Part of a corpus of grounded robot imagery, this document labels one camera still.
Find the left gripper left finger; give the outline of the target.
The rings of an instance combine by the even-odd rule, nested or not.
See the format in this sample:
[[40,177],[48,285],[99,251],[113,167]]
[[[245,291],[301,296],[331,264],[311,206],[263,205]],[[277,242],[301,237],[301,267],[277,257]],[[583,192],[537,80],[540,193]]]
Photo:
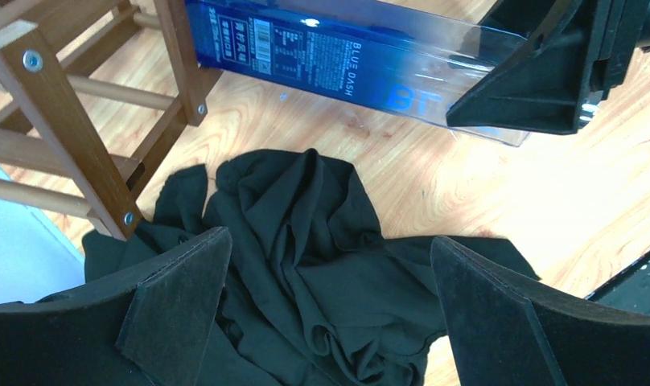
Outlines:
[[0,385],[193,385],[228,270],[213,228],[35,303],[0,304]]

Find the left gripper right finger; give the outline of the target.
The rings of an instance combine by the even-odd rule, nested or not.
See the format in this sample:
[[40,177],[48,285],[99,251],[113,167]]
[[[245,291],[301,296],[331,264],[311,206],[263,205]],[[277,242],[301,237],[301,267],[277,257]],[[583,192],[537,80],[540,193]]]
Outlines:
[[561,292],[454,240],[431,266],[463,385],[650,385],[650,316]]

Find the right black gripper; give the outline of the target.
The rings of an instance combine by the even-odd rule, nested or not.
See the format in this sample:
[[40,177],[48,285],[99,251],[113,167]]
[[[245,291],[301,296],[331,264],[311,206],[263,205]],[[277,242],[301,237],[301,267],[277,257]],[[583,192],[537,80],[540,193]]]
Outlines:
[[573,134],[580,106],[620,86],[650,51],[650,1],[498,1],[481,20],[525,37],[448,110],[452,127]]

